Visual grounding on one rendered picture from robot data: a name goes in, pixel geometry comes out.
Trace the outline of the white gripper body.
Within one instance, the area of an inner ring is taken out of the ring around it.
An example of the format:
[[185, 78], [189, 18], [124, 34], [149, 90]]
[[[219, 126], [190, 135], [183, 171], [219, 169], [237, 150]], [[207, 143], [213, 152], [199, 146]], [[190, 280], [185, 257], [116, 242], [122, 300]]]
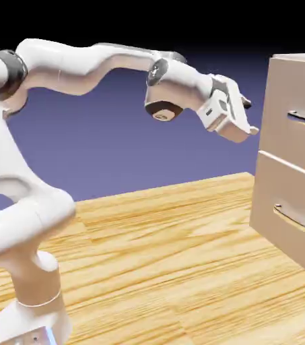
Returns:
[[220, 86], [225, 88], [229, 105], [229, 115], [217, 126], [215, 131], [232, 142], [241, 143], [250, 135], [250, 125], [238, 84], [223, 75], [217, 75], [215, 78], [220, 82]]

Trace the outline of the light wood cabinet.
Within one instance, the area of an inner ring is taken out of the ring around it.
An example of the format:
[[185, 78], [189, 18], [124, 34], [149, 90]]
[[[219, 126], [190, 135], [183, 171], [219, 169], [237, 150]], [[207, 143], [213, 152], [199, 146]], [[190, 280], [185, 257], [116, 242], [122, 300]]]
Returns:
[[305, 53], [269, 60], [250, 226], [305, 269]]

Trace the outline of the light wood drawer front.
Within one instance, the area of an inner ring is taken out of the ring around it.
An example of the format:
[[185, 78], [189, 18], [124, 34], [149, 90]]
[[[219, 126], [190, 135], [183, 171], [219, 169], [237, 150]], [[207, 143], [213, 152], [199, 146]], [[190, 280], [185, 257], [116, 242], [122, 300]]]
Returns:
[[252, 196], [250, 227], [282, 250], [305, 269], [305, 232], [282, 220], [273, 212], [282, 210], [305, 224], [305, 170], [260, 151]]
[[305, 61], [269, 61], [259, 149], [305, 170], [305, 123], [287, 117], [305, 113]]

